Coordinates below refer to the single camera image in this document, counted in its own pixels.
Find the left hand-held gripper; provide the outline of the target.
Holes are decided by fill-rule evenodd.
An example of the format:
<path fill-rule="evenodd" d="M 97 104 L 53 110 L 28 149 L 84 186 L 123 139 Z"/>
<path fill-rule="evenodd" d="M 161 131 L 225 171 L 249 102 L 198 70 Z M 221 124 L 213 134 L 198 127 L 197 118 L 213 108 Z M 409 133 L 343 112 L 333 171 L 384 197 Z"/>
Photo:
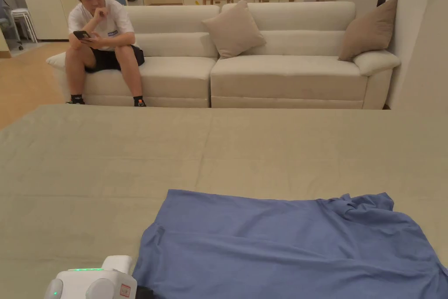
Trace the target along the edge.
<path fill-rule="evenodd" d="M 152 299 L 151 289 L 139 286 L 130 274 L 132 258 L 106 257 L 99 268 L 74 268 L 50 281 L 46 299 Z"/>

